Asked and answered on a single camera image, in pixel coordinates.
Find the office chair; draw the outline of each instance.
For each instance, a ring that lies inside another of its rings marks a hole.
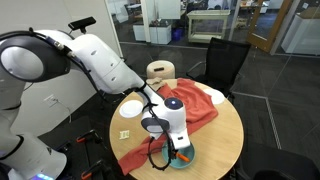
[[[206,61],[198,62],[192,66],[186,75],[197,82],[219,90],[226,98],[231,98],[233,103],[234,96],[230,88],[247,57],[250,46],[250,44],[213,37],[207,50]],[[206,66],[204,74],[191,75],[191,72],[201,64]]]
[[[319,180],[312,160],[288,151],[248,143],[235,165],[237,180]]]

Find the red cloth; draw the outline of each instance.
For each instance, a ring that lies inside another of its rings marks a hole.
[[[189,79],[179,78],[175,89],[171,89],[166,84],[158,90],[165,98],[176,97],[184,103],[187,113],[187,129],[189,135],[218,115],[218,111],[211,102],[211,97],[196,87],[194,83],[194,81]],[[144,139],[140,146],[132,149],[118,161],[124,175],[141,167],[146,162],[148,159],[149,140],[149,137]],[[162,135],[159,139],[153,141],[150,149],[161,147],[164,141],[165,136]]]

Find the round table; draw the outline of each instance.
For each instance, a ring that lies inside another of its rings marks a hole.
[[[176,87],[177,80],[165,80],[171,88]],[[200,89],[208,86],[195,83]],[[110,124],[110,143],[117,159],[123,157],[131,149],[149,136],[141,126],[142,114],[134,118],[123,118],[119,109],[129,100],[142,98],[135,92],[127,96],[116,109]],[[243,127],[238,112],[233,105],[225,100],[215,105],[219,115],[190,135],[190,141],[195,147],[195,159],[190,166],[184,169],[175,169],[169,166],[165,171],[152,168],[149,160],[143,166],[130,172],[136,179],[220,179],[235,164],[243,146]],[[130,131],[128,139],[119,139],[120,131]],[[157,165],[164,165],[161,153],[154,155]]]

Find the blue bowl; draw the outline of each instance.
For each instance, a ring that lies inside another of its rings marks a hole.
[[[171,163],[170,163],[170,166],[174,167],[174,168],[177,168],[177,169],[183,169],[187,166],[189,166],[193,159],[194,159],[194,156],[195,156],[195,151],[194,151],[194,147],[193,147],[193,144],[191,143],[190,146],[186,147],[186,148],[183,148],[183,149],[179,149],[178,151],[180,154],[186,156],[189,158],[189,162],[186,162],[182,159],[180,159],[179,157],[176,157],[176,159],[172,159],[171,160]],[[168,162],[168,148],[167,148],[167,142],[165,142],[163,144],[163,148],[162,148],[162,157],[164,158],[164,160],[166,162]]]

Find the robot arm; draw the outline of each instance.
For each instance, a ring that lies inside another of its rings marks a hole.
[[[25,82],[67,74],[73,68],[70,60],[77,65],[75,69],[88,75],[97,91],[118,94],[136,88],[147,106],[142,126],[152,137],[168,132],[174,149],[190,145],[182,102],[164,100],[98,37],[85,34],[72,39],[49,30],[7,33],[0,35],[0,162],[12,167],[21,179],[54,179],[66,163],[63,154],[32,135],[12,134],[10,127],[19,112]]]

